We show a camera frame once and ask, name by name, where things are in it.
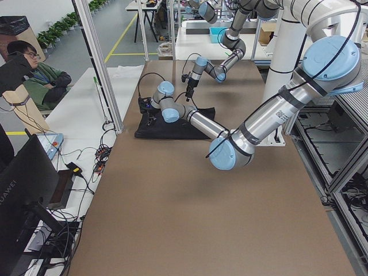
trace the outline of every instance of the desk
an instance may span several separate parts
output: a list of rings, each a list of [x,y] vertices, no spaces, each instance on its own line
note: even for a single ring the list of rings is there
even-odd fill
[[[154,7],[147,7],[145,4],[142,4],[142,11],[144,12],[144,22],[145,19],[147,19],[148,23],[149,23],[149,28],[151,29],[151,32],[154,34],[155,40],[156,42],[159,42],[157,40],[157,34],[154,30],[154,27],[152,26],[153,21],[154,21],[154,15],[155,12],[158,11],[158,9],[160,8],[161,5],[161,1],[157,1],[156,6]],[[139,24],[139,14],[138,14],[138,4],[135,1],[132,1],[131,3],[129,3],[128,6],[125,7],[125,10],[128,12],[137,12],[137,20],[136,20],[136,32],[134,35],[134,42],[137,41],[137,32],[138,32],[138,24]],[[147,12],[152,12],[152,18],[150,19],[150,17],[148,16]]]
[[[151,61],[181,83],[184,61]],[[141,82],[151,96],[159,78]],[[203,75],[194,98],[237,127],[262,100],[263,81],[242,60],[220,85]],[[285,147],[257,148],[247,167],[219,171],[204,158],[209,141],[134,138],[137,90],[84,222],[70,276],[354,275],[304,165]]]
[[[241,34],[240,38],[246,44],[246,54],[244,59],[251,59],[255,34]],[[308,37],[305,43],[302,56],[308,47],[312,45],[312,40]],[[175,56],[178,60],[186,60],[191,53],[199,53],[207,59],[224,60],[228,57],[230,50],[224,49],[219,43],[211,43],[209,34],[186,34],[185,27],[179,28],[178,37],[175,44]],[[272,55],[266,53],[266,47],[257,42],[255,52],[255,63],[270,64]]]
[[[114,77],[117,68],[108,68],[122,118],[124,118],[127,112],[142,67],[125,67],[125,69],[129,70],[130,78],[127,78],[128,74],[123,74],[125,76],[124,78]],[[104,133],[104,130],[101,128],[104,123],[104,116],[93,81],[94,76],[94,69],[88,68],[46,119],[51,130],[64,134],[64,142],[61,148],[63,157],[59,157],[58,160],[58,155],[56,155],[52,160],[54,166],[59,170],[64,170],[66,169],[64,163],[74,162],[83,170],[83,176],[87,180],[93,175],[93,166],[95,163],[95,150],[93,148],[99,146],[101,135]],[[111,147],[115,139],[115,133],[110,131],[103,137],[103,142]],[[85,150],[77,159],[82,149]],[[100,178],[96,175],[93,177],[93,181],[89,183],[92,190],[96,190]],[[86,182],[82,178],[76,177],[73,189],[84,190],[85,188]],[[83,195],[80,191],[72,191],[67,206],[62,211],[72,216],[76,216],[77,214],[83,216],[86,214],[92,200],[93,195],[89,193]],[[70,215],[66,216],[68,220],[72,220]],[[64,260],[52,260],[53,263],[61,261]],[[60,275],[62,269],[63,266],[53,267],[47,271],[47,275]]]

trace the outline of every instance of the blue box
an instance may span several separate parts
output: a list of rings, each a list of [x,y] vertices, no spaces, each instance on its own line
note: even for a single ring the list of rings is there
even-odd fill
[[[210,27],[209,37],[211,39],[211,43],[220,43],[224,33],[226,32],[226,29],[227,28],[224,27]]]

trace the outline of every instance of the man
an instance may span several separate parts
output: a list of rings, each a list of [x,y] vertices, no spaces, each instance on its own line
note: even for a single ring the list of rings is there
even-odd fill
[[[39,62],[40,56],[34,46],[26,41],[12,41],[7,46],[9,58],[22,53],[32,67],[33,77],[23,84],[40,111],[52,110],[68,93],[71,77],[63,71]]]

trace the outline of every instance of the light blue joint cap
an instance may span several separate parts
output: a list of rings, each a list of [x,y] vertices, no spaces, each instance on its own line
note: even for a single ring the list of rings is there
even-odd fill
[[[202,56],[199,56],[197,60],[195,61],[195,63],[197,63],[199,66],[206,66],[207,62],[208,62],[208,59]]]
[[[354,86],[343,87],[340,89],[332,90],[330,93],[327,94],[327,96],[336,96],[336,95],[341,95],[341,94],[353,93],[353,92],[361,91],[362,89],[363,89],[363,82],[357,85],[354,85]]]
[[[157,90],[164,95],[173,95],[174,86],[171,82],[164,81],[160,83],[160,85],[157,87]]]
[[[212,141],[209,151],[213,151],[224,138],[216,138]],[[216,168],[223,171],[228,171],[234,168],[236,162],[235,149],[229,140],[223,142],[212,154],[209,159]]]
[[[302,63],[304,72],[311,77],[316,75],[334,58],[345,40],[346,38],[343,36],[330,36],[313,43],[304,55]],[[342,78],[355,68],[359,59],[358,47],[349,40],[340,55],[316,79],[332,81]]]
[[[179,120],[179,112],[173,108],[166,108],[162,110],[162,117],[165,122],[176,122]]]
[[[206,14],[206,11],[207,11],[207,3],[204,2],[201,4],[200,8],[198,9],[198,13],[200,14],[200,16],[205,16]]]
[[[221,82],[223,82],[224,80],[226,79],[226,75],[225,75],[225,73],[221,73],[221,74],[219,74],[219,75],[217,75],[216,76],[216,82],[218,82],[218,83],[221,83]]]

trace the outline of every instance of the wooden stand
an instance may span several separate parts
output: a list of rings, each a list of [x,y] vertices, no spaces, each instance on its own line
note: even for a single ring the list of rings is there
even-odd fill
[[[3,97],[9,104],[15,106],[14,112],[30,134],[43,133],[49,130],[44,117],[33,100],[29,98],[24,85],[18,86],[15,91],[5,91]]]

